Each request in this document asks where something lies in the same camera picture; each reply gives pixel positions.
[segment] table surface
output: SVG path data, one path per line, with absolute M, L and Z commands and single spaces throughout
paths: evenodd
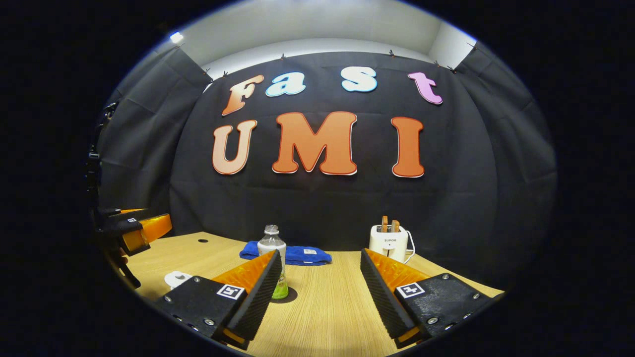
M 128 266 L 141 281 L 137 293 L 156 300 L 170 291 L 163 280 L 166 274 L 176 270 L 212 279 L 247 262 L 239 257 L 245 244 L 205 232 L 158 239 L 150 250 L 129 257 Z M 361 252 L 328 253 L 333 256 L 331 264 L 286 265 L 287 283 L 298 297 L 283 304 L 269 304 L 248 354 L 387 356 L 414 346 L 397 349 L 388 336 L 359 269 Z M 451 273 L 489 297 L 503 292 L 465 279 L 416 254 L 407 265 L 430 276 Z

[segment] letter m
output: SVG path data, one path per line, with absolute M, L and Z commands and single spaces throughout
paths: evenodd
M 356 121 L 353 113 L 332 112 L 314 133 L 302 113 L 281 114 L 276 119 L 281 127 L 280 152 L 271 168 L 276 173 L 296 172 L 298 164 L 293 160 L 293 150 L 296 150 L 304 170 L 311 172 L 326 149 L 320 171 L 327 175 L 355 174 L 357 165 L 352 160 L 351 132 Z

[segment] ceiling light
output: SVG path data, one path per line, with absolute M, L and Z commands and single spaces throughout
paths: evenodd
M 172 40 L 172 42 L 178 43 L 183 39 L 183 35 L 181 35 L 180 32 L 175 32 L 174 35 L 170 36 L 170 39 Z

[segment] plastic bottle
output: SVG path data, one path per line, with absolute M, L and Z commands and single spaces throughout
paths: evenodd
M 284 254 L 286 252 L 286 243 L 280 239 L 278 228 L 275 224 L 267 224 L 265 226 L 265 236 L 258 242 L 258 254 L 263 255 L 269 253 L 273 249 L 280 251 L 280 258 L 282 259 L 282 273 L 278 279 L 276 289 L 272 299 L 284 299 L 289 295 L 289 287 L 286 284 L 286 278 L 284 275 Z

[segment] orange letter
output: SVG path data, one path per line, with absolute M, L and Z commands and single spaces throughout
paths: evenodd
M 225 158 L 225 148 L 227 147 L 227 136 L 232 132 L 231 125 L 221 126 L 214 130 L 214 149 L 211 152 L 211 164 L 214 170 L 223 175 L 233 175 L 242 170 L 244 164 L 247 163 L 249 156 L 249 141 L 251 139 L 251 130 L 258 124 L 255 120 L 247 120 L 238 124 L 240 138 L 238 139 L 238 152 L 236 158 L 228 161 Z
M 356 121 L 357 116 L 353 113 L 332 112 L 315 134 L 302 113 L 281 114 L 276 119 L 281 127 L 280 152 L 271 168 L 276 173 L 296 172 L 298 164 L 293 160 L 295 148 L 304 170 L 311 172 L 326 148 L 326 158 L 319 166 L 320 171 L 327 175 L 355 174 L 357 165 L 351 152 L 351 131 Z
M 240 82 L 237 85 L 229 88 L 229 103 L 227 103 L 227 108 L 223 111 L 223 116 L 231 114 L 238 109 L 244 107 L 243 96 L 245 99 L 251 97 L 253 94 L 253 90 L 256 88 L 254 83 L 260 83 L 265 79 L 265 77 L 261 74 L 255 76 L 254 78 L 249 78 L 244 82 Z
M 399 154 L 392 173 L 399 177 L 421 177 L 424 167 L 419 163 L 419 132 L 424 125 L 419 120 L 398 116 L 391 120 L 397 128 Z

